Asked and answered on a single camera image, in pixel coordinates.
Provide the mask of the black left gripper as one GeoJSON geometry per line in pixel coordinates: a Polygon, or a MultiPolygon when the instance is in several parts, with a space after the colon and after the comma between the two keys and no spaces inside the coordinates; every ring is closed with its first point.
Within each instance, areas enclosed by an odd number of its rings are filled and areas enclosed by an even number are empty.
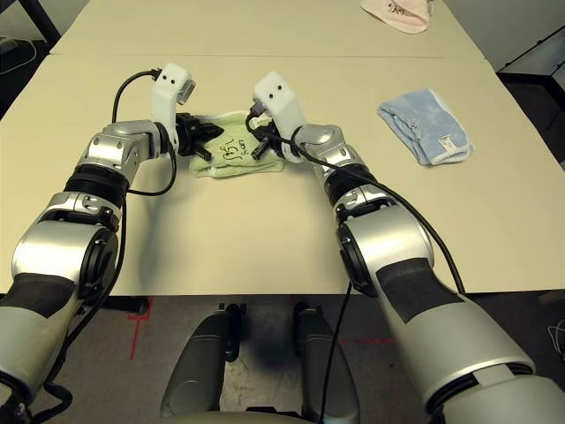
{"type": "Polygon", "coordinates": [[[204,144],[223,134],[220,126],[201,123],[189,113],[176,114],[176,130],[178,154],[183,157],[197,155],[206,162],[211,161],[211,153],[204,148],[204,144]]]}

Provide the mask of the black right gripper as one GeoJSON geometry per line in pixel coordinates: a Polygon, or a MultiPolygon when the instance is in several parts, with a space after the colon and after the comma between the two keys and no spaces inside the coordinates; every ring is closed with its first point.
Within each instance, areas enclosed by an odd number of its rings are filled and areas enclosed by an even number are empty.
{"type": "Polygon", "coordinates": [[[252,130],[252,135],[259,142],[259,145],[252,151],[254,160],[266,158],[268,153],[283,158],[282,143],[278,140],[280,134],[273,121],[259,125],[252,130]]]}

